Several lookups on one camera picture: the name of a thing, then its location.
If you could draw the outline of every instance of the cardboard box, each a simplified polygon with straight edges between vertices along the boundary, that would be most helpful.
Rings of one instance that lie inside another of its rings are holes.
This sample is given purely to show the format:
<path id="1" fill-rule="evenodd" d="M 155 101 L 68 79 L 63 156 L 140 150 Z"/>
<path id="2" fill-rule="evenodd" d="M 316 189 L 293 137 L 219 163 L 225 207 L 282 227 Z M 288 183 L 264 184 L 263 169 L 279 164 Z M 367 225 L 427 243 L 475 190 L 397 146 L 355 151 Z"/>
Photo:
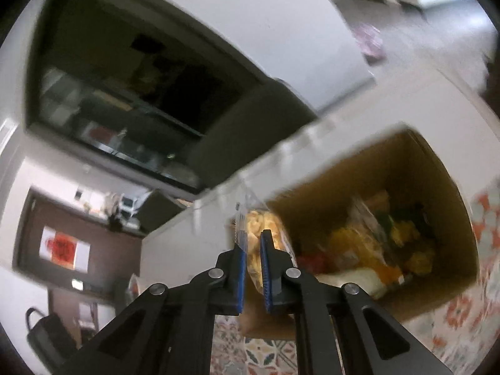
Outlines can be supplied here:
<path id="1" fill-rule="evenodd" d="M 416 277 L 378 302 L 404 321 L 438 308 L 476 281 L 478 252 L 468 211 L 457 186 L 421 135 L 410 129 L 394 133 L 334 164 L 313 180 L 288 190 L 268 203 L 282 219 L 296 252 L 312 252 L 343 226 L 353 195 L 369 198 L 389 193 L 391 206 L 420 202 L 426 209 L 437 242 L 432 273 Z M 253 309 L 256 298 L 248 304 Z M 243 332 L 258 336 L 259 320 Z M 273 338 L 289 338 L 289 329 Z"/>

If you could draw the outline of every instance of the red and white sign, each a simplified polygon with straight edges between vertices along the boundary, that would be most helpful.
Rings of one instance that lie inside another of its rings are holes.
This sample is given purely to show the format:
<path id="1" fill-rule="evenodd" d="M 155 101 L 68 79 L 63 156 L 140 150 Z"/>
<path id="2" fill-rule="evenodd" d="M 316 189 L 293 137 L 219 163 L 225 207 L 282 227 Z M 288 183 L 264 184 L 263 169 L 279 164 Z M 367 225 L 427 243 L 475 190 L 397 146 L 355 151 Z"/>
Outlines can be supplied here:
<path id="1" fill-rule="evenodd" d="M 40 258 L 66 269 L 87 273 L 91 245 L 45 226 L 40 241 Z"/>

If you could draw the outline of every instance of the white wall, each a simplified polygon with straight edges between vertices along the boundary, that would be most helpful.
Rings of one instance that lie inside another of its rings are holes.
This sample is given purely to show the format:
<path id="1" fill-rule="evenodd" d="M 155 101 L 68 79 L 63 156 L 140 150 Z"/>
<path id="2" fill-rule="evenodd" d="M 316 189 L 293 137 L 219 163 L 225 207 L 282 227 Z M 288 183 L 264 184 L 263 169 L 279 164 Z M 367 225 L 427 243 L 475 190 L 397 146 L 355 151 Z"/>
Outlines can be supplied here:
<path id="1" fill-rule="evenodd" d="M 26 340 L 28 330 L 24 323 L 24 313 L 30 307 L 48 313 L 47 288 L 0 265 L 0 294 L 0 322 L 12 345 L 35 374 L 49 374 Z M 32 325 L 37 319 L 38 315 L 34 313 Z"/>
<path id="2" fill-rule="evenodd" d="M 330 0 L 167 0 L 321 110 L 372 78 Z"/>

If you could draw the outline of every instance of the silver screw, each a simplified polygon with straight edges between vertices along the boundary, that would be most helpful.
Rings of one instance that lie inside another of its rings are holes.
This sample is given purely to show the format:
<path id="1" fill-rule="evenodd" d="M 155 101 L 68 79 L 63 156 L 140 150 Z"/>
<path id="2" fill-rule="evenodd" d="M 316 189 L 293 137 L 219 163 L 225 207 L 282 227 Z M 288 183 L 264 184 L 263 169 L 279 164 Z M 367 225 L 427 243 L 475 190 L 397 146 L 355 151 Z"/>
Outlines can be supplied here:
<path id="1" fill-rule="evenodd" d="M 155 296 L 162 294 L 165 290 L 167 290 L 167 287 L 163 283 L 155 283 L 149 287 L 149 293 Z"/>
<path id="2" fill-rule="evenodd" d="M 301 271 L 297 268 L 288 268 L 285 273 L 289 278 L 298 278 L 299 276 L 301 276 Z"/>
<path id="3" fill-rule="evenodd" d="M 359 286 L 356 285 L 355 283 L 346 283 L 344 285 L 344 290 L 349 294 L 358 294 Z"/>
<path id="4" fill-rule="evenodd" d="M 219 279 L 224 275 L 224 271 L 219 268 L 212 268 L 208 271 L 208 276 L 210 278 Z"/>

